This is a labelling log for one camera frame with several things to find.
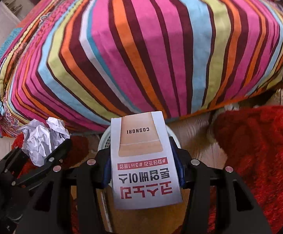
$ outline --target white basket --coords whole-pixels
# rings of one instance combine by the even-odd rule
[[[166,130],[167,130],[167,134],[174,138],[176,145],[178,146],[178,148],[180,148],[180,142],[177,139],[174,132],[167,125],[165,125],[165,126],[166,126]],[[106,129],[106,131],[103,133],[103,135],[102,135],[102,137],[99,141],[98,150],[105,149],[105,148],[108,148],[110,146],[110,131],[111,131],[111,126],[109,126]]]

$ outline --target striped blanket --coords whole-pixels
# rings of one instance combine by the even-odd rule
[[[283,75],[276,1],[42,0],[0,57],[0,133],[49,116],[102,132],[127,114],[185,117],[259,94]]]

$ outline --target colorful striped fabric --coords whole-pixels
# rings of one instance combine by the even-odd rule
[[[185,117],[275,86],[283,12],[269,0],[42,0],[0,59],[0,132],[62,119]]]

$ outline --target red label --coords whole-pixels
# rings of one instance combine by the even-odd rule
[[[118,163],[118,170],[130,170],[167,164],[167,158],[151,159],[129,163]]]

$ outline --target striped bedspread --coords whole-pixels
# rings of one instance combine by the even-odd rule
[[[42,0],[0,57],[0,133],[49,116],[102,132],[127,114],[259,94],[283,75],[275,1]]]

